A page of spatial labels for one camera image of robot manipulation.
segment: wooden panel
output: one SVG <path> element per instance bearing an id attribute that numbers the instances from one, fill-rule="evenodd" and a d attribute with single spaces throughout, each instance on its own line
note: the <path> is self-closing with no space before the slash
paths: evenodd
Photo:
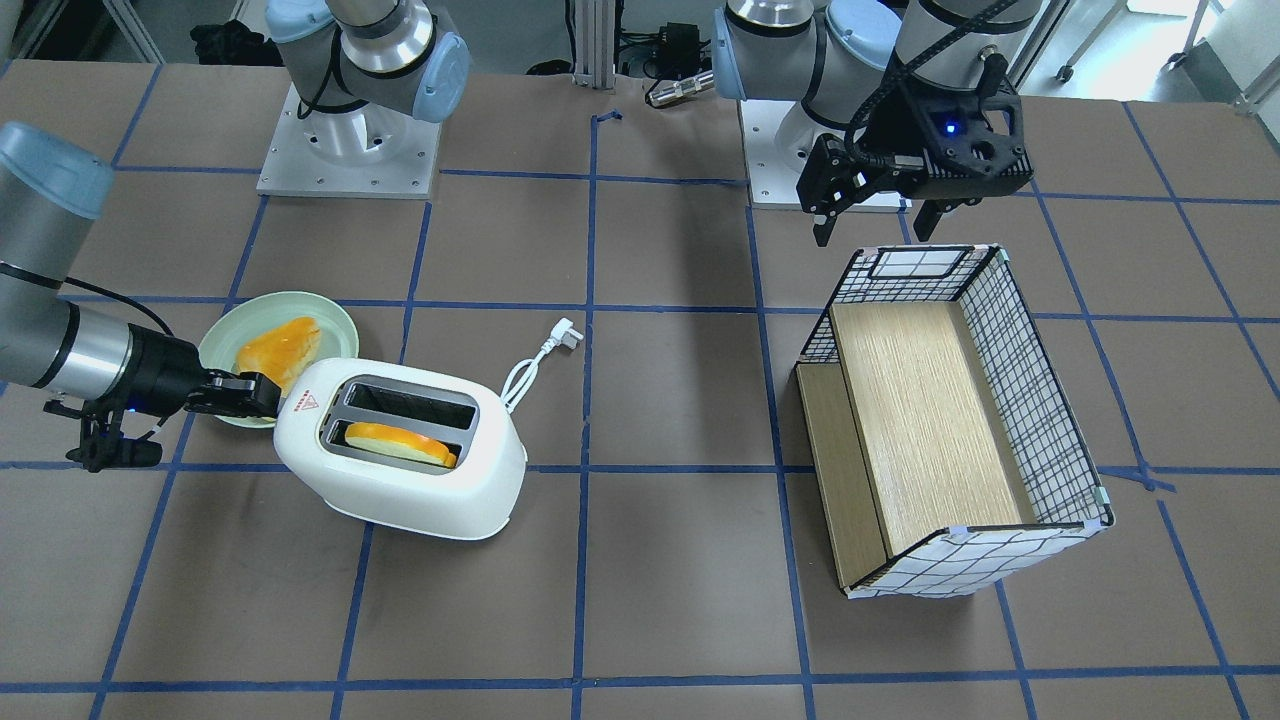
<path id="1" fill-rule="evenodd" d="M 1034 521 L 959 306 L 837 305 L 832 322 L 891 556 L 951 525 Z"/>
<path id="2" fill-rule="evenodd" d="M 888 560 L 854 411 L 837 364 L 796 365 L 809 443 L 818 469 L 822 507 L 836 556 L 836 577 L 847 588 Z"/>

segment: white power cord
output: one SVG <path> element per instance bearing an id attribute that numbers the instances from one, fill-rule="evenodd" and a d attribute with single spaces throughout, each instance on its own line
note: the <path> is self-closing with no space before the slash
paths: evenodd
<path id="1" fill-rule="evenodd" d="M 507 406 L 507 413 L 513 411 L 525 398 L 529 388 L 534 386 L 534 380 L 538 378 L 538 364 L 541 363 L 543 357 L 547 357 L 552 350 L 561 345 L 573 350 L 581 341 L 582 333 L 573 329 L 573 323 L 568 318 L 561 318 L 552 329 L 552 334 L 547 336 L 543 346 L 538 350 L 538 355 L 516 363 L 516 366 L 507 374 L 507 382 L 502 386 L 502 402 Z"/>

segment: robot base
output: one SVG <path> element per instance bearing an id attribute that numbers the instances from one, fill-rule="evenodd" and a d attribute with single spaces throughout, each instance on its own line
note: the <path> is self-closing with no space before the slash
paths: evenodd
<path id="1" fill-rule="evenodd" d="M 379 149 L 387 152 L 367 154 L 374 161 L 369 158 L 330 160 L 310 147 L 312 136 L 305 123 L 297 119 L 297 109 L 298 94 L 289 86 L 280 119 L 275 124 L 275 135 L 271 136 L 271 147 L 262 161 L 259 193 L 430 200 L 440 126 L 378 108 L 378 111 L 393 113 L 397 123 L 398 118 L 403 118 L 397 133 L 399 137 L 394 143 L 389 142 L 387 147 Z"/>
<path id="2" fill-rule="evenodd" d="M 744 100 L 739 102 L 742 120 L 742 146 L 746 169 L 751 178 L 751 205 L 777 210 L 800 210 L 796 182 L 800 170 L 792 169 L 782 156 L 774 137 L 782 120 L 795 106 L 788 100 Z M 896 192 L 881 192 L 849 209 L 850 213 L 897 213 L 910 208 L 910 200 Z"/>

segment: bread slice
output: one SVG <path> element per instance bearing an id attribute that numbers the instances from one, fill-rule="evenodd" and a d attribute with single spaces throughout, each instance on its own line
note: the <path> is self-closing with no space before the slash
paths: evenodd
<path id="1" fill-rule="evenodd" d="M 347 445 L 417 462 L 453 469 L 458 456 L 440 441 L 417 434 L 404 428 L 383 425 L 381 423 L 352 423 L 347 425 Z"/>
<path id="2" fill-rule="evenodd" d="M 248 341 L 236 354 L 241 373 L 262 373 L 288 395 L 294 380 L 315 363 L 320 351 L 320 325 L 315 318 L 301 316 Z"/>

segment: blue joint cover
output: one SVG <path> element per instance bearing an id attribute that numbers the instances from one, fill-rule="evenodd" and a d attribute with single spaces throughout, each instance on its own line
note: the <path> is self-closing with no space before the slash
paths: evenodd
<path id="1" fill-rule="evenodd" d="M 268 0 L 266 28 L 276 45 L 302 40 L 333 23 L 324 0 Z"/>
<path id="2" fill-rule="evenodd" d="M 426 61 L 422 81 L 413 96 L 413 118 L 443 123 L 462 100 L 470 70 L 471 50 L 467 49 L 466 41 L 456 33 L 444 33 Z"/>
<path id="3" fill-rule="evenodd" d="M 716 72 L 716 90 L 721 94 L 721 97 L 746 100 L 746 90 L 742 87 L 742 74 L 737 69 L 737 58 L 733 56 L 733 36 L 730 35 L 728 20 L 724 19 L 724 8 L 716 9 L 716 32 L 712 36 L 712 70 Z"/>
<path id="4" fill-rule="evenodd" d="M 0 128 L 0 165 L 50 202 L 88 220 L 102 217 L 115 178 L 92 152 L 17 122 Z"/>
<path id="5" fill-rule="evenodd" d="M 888 67 L 902 20 L 876 0 L 831 0 L 827 6 L 831 33 L 845 50 L 878 70 Z"/>

